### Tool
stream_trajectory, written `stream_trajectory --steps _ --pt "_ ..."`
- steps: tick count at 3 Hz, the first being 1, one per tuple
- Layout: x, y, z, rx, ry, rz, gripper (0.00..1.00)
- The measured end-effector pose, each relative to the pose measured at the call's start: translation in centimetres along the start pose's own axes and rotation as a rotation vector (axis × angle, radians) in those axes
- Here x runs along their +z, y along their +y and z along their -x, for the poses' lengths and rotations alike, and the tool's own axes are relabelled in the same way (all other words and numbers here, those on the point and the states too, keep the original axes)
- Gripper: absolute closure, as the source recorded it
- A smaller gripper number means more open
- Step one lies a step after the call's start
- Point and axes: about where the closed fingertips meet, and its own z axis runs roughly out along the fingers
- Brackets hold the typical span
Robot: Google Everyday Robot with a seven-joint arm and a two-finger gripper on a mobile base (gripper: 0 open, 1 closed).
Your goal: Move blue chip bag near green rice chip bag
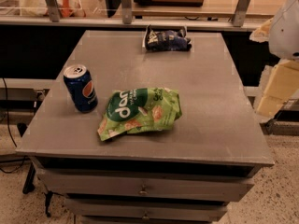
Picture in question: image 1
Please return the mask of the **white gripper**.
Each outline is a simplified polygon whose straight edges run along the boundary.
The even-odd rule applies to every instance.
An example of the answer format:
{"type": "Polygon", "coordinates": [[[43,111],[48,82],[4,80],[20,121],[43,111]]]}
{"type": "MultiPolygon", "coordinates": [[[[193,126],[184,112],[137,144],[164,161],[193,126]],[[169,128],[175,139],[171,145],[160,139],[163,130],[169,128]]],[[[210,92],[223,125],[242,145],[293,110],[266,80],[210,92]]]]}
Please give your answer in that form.
{"type": "Polygon", "coordinates": [[[273,118],[299,89],[299,0],[286,0],[273,19],[265,21],[249,36],[253,42],[267,42],[280,60],[262,71],[259,93],[254,101],[258,115],[273,118]]]}

